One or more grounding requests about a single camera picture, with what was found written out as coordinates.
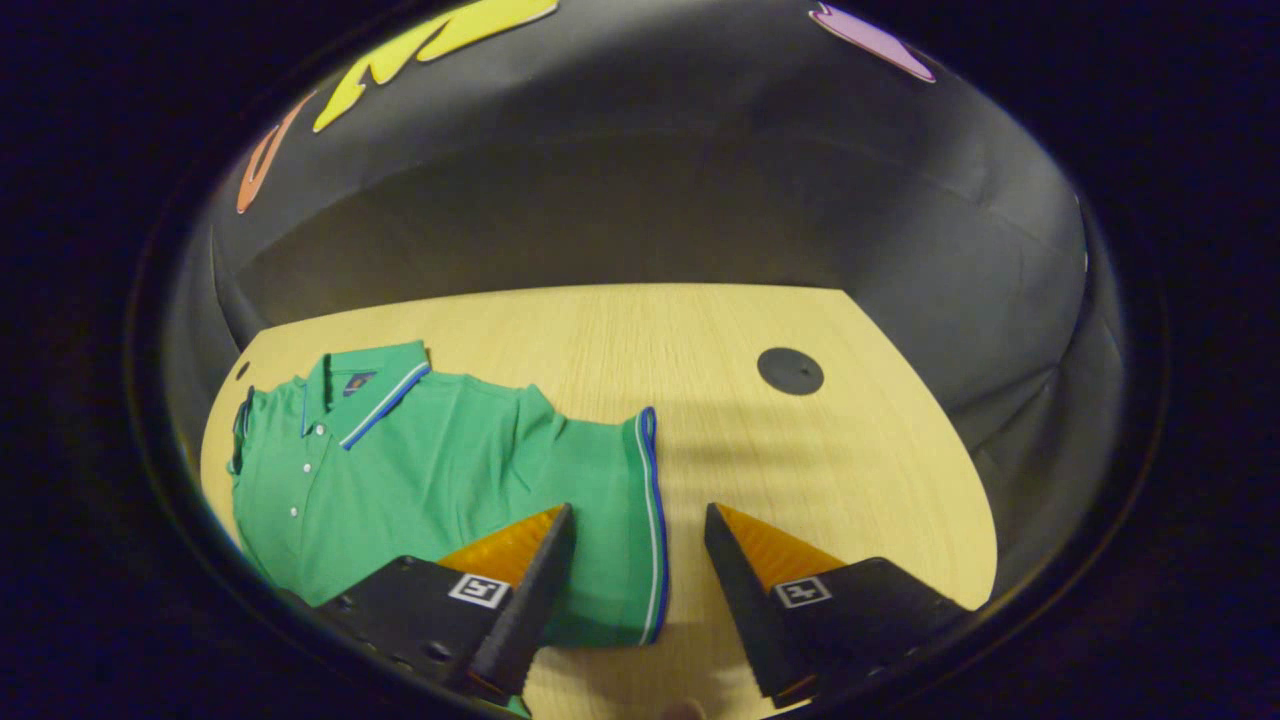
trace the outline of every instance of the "wooden table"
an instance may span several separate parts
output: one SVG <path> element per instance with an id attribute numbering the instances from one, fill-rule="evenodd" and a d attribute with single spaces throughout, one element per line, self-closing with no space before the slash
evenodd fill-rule
<path id="1" fill-rule="evenodd" d="M 695 697 L 709 717 L 762 717 L 728 606 L 703 547 L 718 501 L 855 562 L 881 555 L 973 609 L 991 593 L 996 536 L 973 464 L 942 409 L 836 290 L 636 284 L 442 297 L 264 331 L 228 374 L 201 454 L 209 505 L 232 520 L 230 427 L 248 384 L 306 377 L 320 355 L 422 340 L 431 365 L 536 384 L 570 418 L 658 410 L 671 601 L 646 648 L 539 651 L 525 698 L 538 717 L 654 720 Z M 769 387 L 760 352 L 814 357 L 814 395 Z M 236 375 L 248 364 L 243 375 Z"/>

